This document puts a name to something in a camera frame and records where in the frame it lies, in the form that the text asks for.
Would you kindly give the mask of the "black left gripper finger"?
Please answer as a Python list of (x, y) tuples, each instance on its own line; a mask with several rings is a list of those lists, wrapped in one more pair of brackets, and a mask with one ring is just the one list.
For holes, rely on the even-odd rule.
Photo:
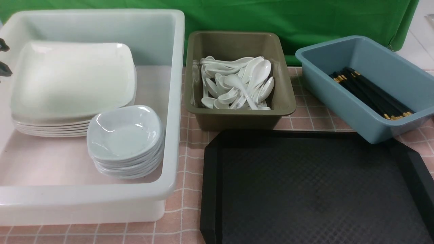
[(10, 48), (9, 48), (9, 46), (6, 44), (5, 40), (2, 39), (2, 38), (0, 38), (0, 51), (1, 51), (1, 52), (7, 52), (7, 51), (9, 51), (9, 50), (10, 50)]
[(0, 76), (12, 76), (13, 72), (4, 62), (0, 62)]

